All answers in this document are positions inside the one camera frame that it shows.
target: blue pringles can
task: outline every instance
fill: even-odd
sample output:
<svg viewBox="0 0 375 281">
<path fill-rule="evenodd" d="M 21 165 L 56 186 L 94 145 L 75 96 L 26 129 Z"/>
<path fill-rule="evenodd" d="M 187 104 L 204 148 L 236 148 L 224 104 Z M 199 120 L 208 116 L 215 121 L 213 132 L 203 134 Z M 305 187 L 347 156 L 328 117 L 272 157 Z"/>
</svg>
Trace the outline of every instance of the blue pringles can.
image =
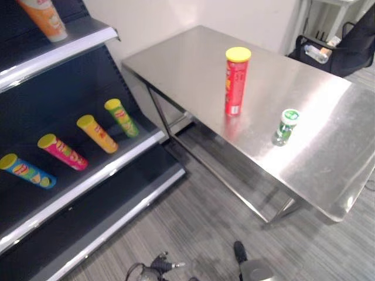
<svg viewBox="0 0 375 281">
<path fill-rule="evenodd" d="M 54 176 L 18 158 L 14 153 L 7 154 L 0 159 L 0 169 L 15 174 L 43 189 L 50 189 L 56 184 Z"/>
</svg>

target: red chip canister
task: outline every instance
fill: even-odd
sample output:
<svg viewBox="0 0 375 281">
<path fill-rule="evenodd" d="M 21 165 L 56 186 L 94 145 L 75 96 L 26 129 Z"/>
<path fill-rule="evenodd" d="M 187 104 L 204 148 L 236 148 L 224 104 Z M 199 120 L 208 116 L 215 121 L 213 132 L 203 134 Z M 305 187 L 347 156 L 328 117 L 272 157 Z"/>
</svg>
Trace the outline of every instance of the red chip canister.
<svg viewBox="0 0 375 281">
<path fill-rule="evenodd" d="M 228 49 L 225 55 L 227 57 L 225 113 L 238 115 L 241 113 L 251 51 L 245 47 L 233 47 Z"/>
<path fill-rule="evenodd" d="M 79 155 L 52 133 L 42 136 L 37 142 L 37 145 L 39 148 L 49 152 L 75 170 L 82 171 L 88 165 L 88 161 L 84 157 Z"/>
</svg>

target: dark shelf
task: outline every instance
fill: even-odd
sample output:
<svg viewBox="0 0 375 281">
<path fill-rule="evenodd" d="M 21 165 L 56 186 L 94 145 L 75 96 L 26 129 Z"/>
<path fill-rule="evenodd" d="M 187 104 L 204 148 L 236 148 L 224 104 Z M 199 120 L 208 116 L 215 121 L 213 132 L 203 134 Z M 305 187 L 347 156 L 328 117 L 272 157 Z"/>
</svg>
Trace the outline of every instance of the dark shelf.
<svg viewBox="0 0 375 281">
<path fill-rule="evenodd" d="M 50 190 L 44 190 L 1 171 L 3 179 L 9 177 L 12 181 L 9 181 L 11 186 L 0 193 L 0 252 L 17 243 L 66 204 L 116 173 L 164 137 L 163 132 L 141 112 L 133 113 L 132 117 L 139 128 L 136 138 L 126 137 L 118 125 L 107 130 L 119 144 L 114 154 L 105 153 L 91 139 L 75 147 L 89 161 L 88 168 L 82 172 L 73 170 L 42 150 L 30 154 L 30 147 L 21 145 L 21 155 L 29 153 L 28 161 L 49 164 L 48 171 L 53 171 L 51 174 L 57 177 L 57 184 Z"/>
<path fill-rule="evenodd" d="M 185 171 L 158 145 L 68 205 L 0 257 L 1 280 L 57 280 Z"/>
<path fill-rule="evenodd" d="M 116 30 L 89 16 L 69 22 L 66 29 L 68 37 L 56 43 L 28 33 L 2 43 L 0 93 L 117 37 Z"/>
</svg>

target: small green bottle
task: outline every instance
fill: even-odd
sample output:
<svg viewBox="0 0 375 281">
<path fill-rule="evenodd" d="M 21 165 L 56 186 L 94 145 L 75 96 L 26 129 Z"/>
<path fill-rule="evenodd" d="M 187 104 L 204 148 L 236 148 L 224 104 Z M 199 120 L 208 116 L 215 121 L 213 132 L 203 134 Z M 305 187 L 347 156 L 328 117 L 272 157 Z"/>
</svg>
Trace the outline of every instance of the small green bottle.
<svg viewBox="0 0 375 281">
<path fill-rule="evenodd" d="M 295 109 L 286 109 L 282 112 L 280 125 L 272 140 L 275 145 L 283 146 L 288 142 L 300 116 L 301 114 Z"/>
</svg>

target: person's foot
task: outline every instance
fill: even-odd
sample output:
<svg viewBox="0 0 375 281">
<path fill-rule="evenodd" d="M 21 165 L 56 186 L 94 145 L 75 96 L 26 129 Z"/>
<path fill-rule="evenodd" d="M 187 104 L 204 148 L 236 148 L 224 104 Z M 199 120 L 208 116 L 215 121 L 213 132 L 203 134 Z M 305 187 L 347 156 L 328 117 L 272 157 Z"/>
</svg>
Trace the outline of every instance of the person's foot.
<svg viewBox="0 0 375 281">
<path fill-rule="evenodd" d="M 244 245 L 241 241 L 236 241 L 233 245 L 234 255 L 236 256 L 236 260 L 239 264 L 247 261 L 246 251 Z"/>
</svg>

